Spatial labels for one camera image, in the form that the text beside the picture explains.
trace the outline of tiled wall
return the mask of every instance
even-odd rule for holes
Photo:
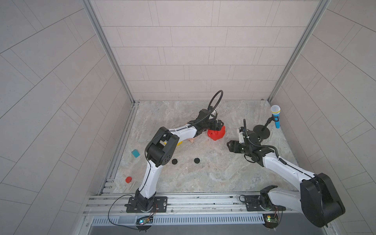
[[[0,1],[0,234],[68,235],[129,107],[80,0]]]
[[[376,1],[332,0],[273,104],[299,164],[329,175],[342,234],[376,234]]]
[[[136,100],[267,99],[318,1],[92,0]]]

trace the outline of gray marble surface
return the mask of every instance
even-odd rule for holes
[[[125,150],[115,177],[114,193],[134,193],[145,174],[147,162],[144,149],[161,127],[176,128],[196,119],[199,111],[207,108],[208,101],[145,101],[141,102],[133,123]],[[247,128],[252,130],[257,124],[265,124],[271,116],[267,101],[233,100],[221,101],[216,108],[218,119],[226,126],[222,139],[213,141],[206,132],[176,147],[173,158],[176,165],[167,163],[159,177],[157,192],[224,192],[259,191],[269,185],[296,190],[273,171],[258,164],[247,162],[243,154],[229,152],[226,143],[238,140],[238,128],[247,120]],[[270,138],[262,142],[277,147],[280,155],[296,164],[294,155],[282,133],[274,123],[269,126]],[[135,158],[131,151],[141,154]],[[126,183],[126,177],[132,177]]]

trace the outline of red small object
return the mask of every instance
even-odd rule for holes
[[[226,133],[226,127],[223,126],[221,130],[208,130],[208,136],[212,138],[214,141],[217,139],[221,139],[224,137]]]
[[[127,183],[130,183],[132,181],[132,177],[128,176],[126,179],[125,179],[125,182]]]

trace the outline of robotic arm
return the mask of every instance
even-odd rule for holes
[[[212,107],[211,103],[219,93],[221,93],[221,96],[215,106]],[[198,117],[189,121],[188,124],[173,129],[159,128],[153,139],[148,143],[145,149],[148,166],[144,180],[135,194],[136,206],[142,211],[147,212],[152,209],[159,175],[163,166],[171,160],[177,144],[185,139],[194,138],[205,130],[220,131],[222,129],[223,122],[217,120],[217,112],[215,111],[222,96],[223,91],[218,91],[210,101],[208,108],[202,109]]]
[[[263,209],[285,206],[304,214],[317,227],[323,227],[345,213],[345,207],[329,176],[306,171],[279,156],[274,146],[260,145],[263,139],[260,137],[261,129],[247,130],[246,120],[243,122],[244,127],[239,128],[239,141],[231,140],[227,143],[230,152],[244,154],[247,161],[274,171],[299,190],[283,190],[276,185],[265,187],[260,191],[259,203]]]

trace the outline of black disc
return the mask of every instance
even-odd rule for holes
[[[263,125],[257,125],[253,128],[253,131],[257,134],[258,138],[267,139],[270,136],[270,131],[267,127],[262,130],[263,128]]]

